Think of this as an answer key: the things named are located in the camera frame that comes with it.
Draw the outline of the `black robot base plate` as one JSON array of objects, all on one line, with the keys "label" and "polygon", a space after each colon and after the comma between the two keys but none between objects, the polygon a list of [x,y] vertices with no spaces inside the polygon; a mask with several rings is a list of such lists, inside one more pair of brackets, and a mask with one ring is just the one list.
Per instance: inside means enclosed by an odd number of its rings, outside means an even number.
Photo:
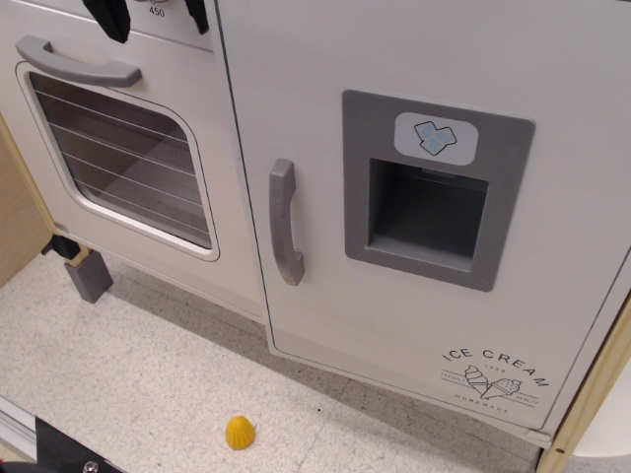
[{"label": "black robot base plate", "polygon": [[39,418],[35,418],[32,426],[13,419],[2,421],[1,441],[34,460],[3,460],[2,472],[123,472],[108,459]]}]

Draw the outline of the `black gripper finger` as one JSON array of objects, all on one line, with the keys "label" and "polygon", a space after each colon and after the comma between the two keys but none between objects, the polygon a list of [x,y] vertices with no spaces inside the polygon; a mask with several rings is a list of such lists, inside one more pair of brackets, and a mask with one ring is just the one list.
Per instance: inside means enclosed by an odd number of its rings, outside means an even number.
[{"label": "black gripper finger", "polygon": [[131,19],[125,0],[83,0],[83,4],[109,38],[127,42]]},{"label": "black gripper finger", "polygon": [[205,2],[203,0],[185,0],[185,5],[199,33],[206,34],[209,31],[209,23]]}]

